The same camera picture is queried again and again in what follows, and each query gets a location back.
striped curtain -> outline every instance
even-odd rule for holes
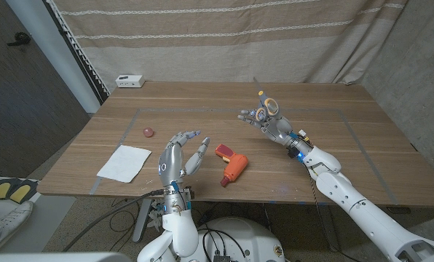
[[[147,81],[359,79],[406,0],[53,0],[110,90]]]

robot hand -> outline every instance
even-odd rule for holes
[[[259,94],[258,109],[241,110],[238,119],[259,128],[270,140],[288,147],[293,140],[290,134],[293,128],[280,113],[280,107],[274,99],[268,98],[256,78],[254,78]]]
[[[174,135],[165,146],[165,150],[160,155],[159,176],[163,186],[169,186],[173,181],[183,183],[183,176],[193,175],[198,171],[202,163],[210,138],[205,138],[197,152],[188,160],[184,168],[181,168],[183,162],[183,151],[181,148],[188,139],[199,135],[201,131],[191,131]]]

white box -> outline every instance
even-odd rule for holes
[[[115,82],[118,87],[142,87],[144,78],[142,75],[120,75]]]

white paper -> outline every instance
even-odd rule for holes
[[[146,149],[121,145],[100,169],[98,176],[129,183],[143,168],[150,153]]]

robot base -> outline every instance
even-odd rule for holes
[[[207,227],[209,229],[223,231],[232,236],[238,244],[240,244],[243,252],[246,252],[246,259],[248,262],[285,262],[282,245],[277,237],[254,221],[236,217],[217,218],[208,222]],[[181,261],[207,261],[204,249],[202,248],[202,237],[207,232],[206,225],[202,225],[198,229],[203,230],[199,230],[199,245],[196,252],[187,258],[181,258]],[[206,235],[204,241],[205,248],[210,259],[216,261],[214,255],[216,254],[217,249],[210,234],[212,234],[216,241],[217,247],[220,250],[220,255],[224,255],[224,245],[216,232],[210,232]],[[230,257],[230,260],[239,262],[245,261],[237,244],[235,244],[235,242],[233,242],[233,240],[228,236],[224,234],[221,234],[221,236],[225,241],[226,255]]]

